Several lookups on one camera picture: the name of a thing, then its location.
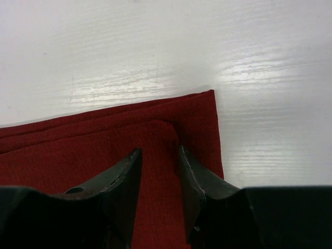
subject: tabletop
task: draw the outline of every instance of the tabletop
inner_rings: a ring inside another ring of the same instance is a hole
[[[225,179],[332,183],[332,1],[4,0],[0,126],[216,91]]]

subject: glossy white surface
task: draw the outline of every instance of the glossy white surface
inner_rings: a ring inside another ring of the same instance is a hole
[[[215,89],[225,176],[332,183],[332,1],[0,3],[0,125]]]

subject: folded cloth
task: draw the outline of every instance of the folded cloth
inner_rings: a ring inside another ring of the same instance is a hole
[[[143,150],[132,248],[186,245],[177,146],[223,177],[214,91],[0,129],[0,184],[59,193]]]

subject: white surface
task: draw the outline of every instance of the white surface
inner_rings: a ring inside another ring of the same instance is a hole
[[[332,1],[0,2],[0,125],[216,90],[225,176],[332,183]]]

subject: red cloth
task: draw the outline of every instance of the red cloth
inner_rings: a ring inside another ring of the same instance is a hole
[[[0,183],[64,192],[143,149],[132,248],[189,248],[177,146],[223,176],[214,91],[0,129]]]

